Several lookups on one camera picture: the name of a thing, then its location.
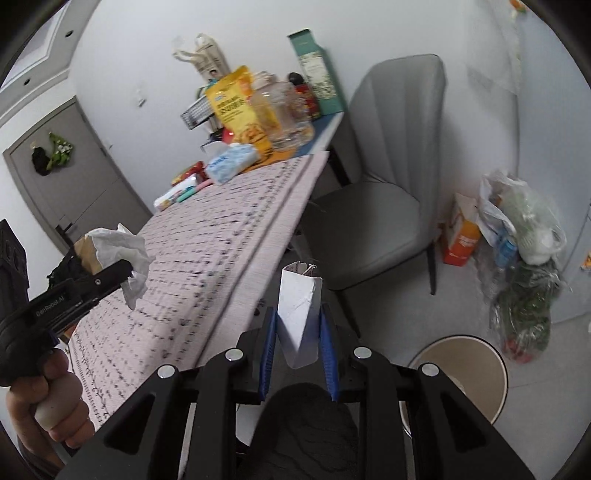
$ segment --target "wire basket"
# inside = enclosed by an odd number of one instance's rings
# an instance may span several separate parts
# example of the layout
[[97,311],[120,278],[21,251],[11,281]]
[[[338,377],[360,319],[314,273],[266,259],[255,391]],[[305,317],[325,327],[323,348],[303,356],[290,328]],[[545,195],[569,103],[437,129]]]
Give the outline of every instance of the wire basket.
[[202,123],[205,123],[208,119],[213,116],[212,106],[209,104],[209,100],[204,95],[193,103],[186,111],[181,115],[181,118],[189,128],[192,130],[198,127]]

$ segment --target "table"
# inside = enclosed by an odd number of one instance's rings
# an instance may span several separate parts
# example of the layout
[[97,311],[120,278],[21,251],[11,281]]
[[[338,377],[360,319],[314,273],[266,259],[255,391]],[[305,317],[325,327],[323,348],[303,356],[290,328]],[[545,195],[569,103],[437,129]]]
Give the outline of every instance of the table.
[[[301,157],[327,150],[343,116],[342,112],[334,113],[316,120],[314,122],[314,140],[301,147],[296,152],[296,156]],[[267,289],[267,285],[297,227],[316,180],[324,169],[326,160],[325,158],[324,162],[316,162],[311,165],[286,200],[281,213],[269,228],[257,253],[243,273],[241,281],[234,288],[226,312],[216,326],[207,348],[199,360],[200,365],[206,363],[219,352],[235,346],[240,334],[249,329],[251,314]]]
[[96,427],[160,365],[203,365],[249,329],[341,119],[317,128],[312,154],[208,187],[146,224],[141,235],[157,259],[144,299],[131,312],[121,292],[113,293],[81,320],[69,344]]

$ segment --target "green bag hanging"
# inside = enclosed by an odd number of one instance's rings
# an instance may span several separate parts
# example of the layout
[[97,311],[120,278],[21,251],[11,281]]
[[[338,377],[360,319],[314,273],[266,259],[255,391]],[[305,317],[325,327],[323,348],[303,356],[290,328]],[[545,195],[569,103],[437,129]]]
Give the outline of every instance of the green bag hanging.
[[55,166],[63,167],[67,165],[74,146],[53,132],[49,132],[49,140],[53,142],[53,154],[51,155],[50,162],[47,164],[47,170],[51,170]]

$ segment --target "clear glass container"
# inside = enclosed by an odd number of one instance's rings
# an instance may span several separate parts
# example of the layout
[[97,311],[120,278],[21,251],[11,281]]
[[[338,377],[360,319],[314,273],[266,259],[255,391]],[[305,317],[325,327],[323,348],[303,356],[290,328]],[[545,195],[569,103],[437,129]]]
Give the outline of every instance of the clear glass container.
[[278,151],[298,148],[314,138],[306,101],[290,82],[279,82],[267,72],[255,74],[250,103]]

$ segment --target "white cloth bag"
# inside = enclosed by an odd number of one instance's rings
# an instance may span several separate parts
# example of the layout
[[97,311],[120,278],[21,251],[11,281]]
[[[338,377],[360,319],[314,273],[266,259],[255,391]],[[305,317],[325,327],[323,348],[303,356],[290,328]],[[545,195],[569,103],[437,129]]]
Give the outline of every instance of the white cloth bag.
[[295,262],[281,272],[277,335],[291,368],[318,360],[322,278],[314,276],[316,270],[315,265]]

